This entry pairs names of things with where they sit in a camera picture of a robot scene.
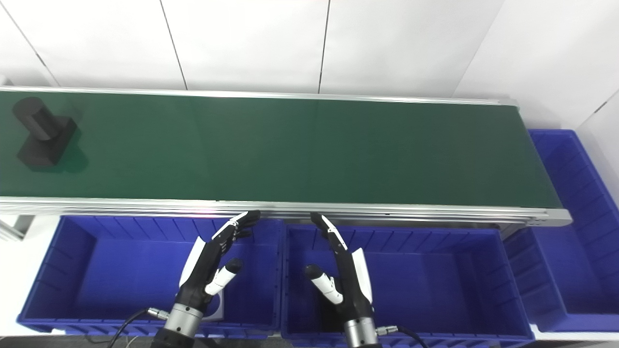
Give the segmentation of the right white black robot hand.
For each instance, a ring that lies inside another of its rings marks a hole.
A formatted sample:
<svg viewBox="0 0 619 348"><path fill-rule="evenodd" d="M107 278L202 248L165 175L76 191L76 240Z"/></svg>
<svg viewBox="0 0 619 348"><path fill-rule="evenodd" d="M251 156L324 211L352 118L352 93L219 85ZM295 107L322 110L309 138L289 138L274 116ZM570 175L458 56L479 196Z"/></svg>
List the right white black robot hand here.
<svg viewBox="0 0 619 348"><path fill-rule="evenodd" d="M360 321L373 317L371 283L362 249L351 251L338 228L327 216L310 214L311 221L321 231L334 255L338 276L328 276L316 264L305 267L307 279L334 305L341 322Z"/></svg>

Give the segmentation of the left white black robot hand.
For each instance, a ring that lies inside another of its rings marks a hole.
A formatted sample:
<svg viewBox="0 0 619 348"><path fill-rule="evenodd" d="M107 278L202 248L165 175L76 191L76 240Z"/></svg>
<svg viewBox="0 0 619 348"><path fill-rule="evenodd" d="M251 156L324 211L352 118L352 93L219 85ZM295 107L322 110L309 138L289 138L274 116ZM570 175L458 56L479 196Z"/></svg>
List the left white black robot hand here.
<svg viewBox="0 0 619 348"><path fill-rule="evenodd" d="M251 235L250 227L260 219L260 211L246 211L230 218L207 242L198 238L187 259L183 283L175 297L175 304L181 308L205 312L212 298L241 271L243 261L230 259L219 267L221 258L229 251L234 241Z"/></svg>

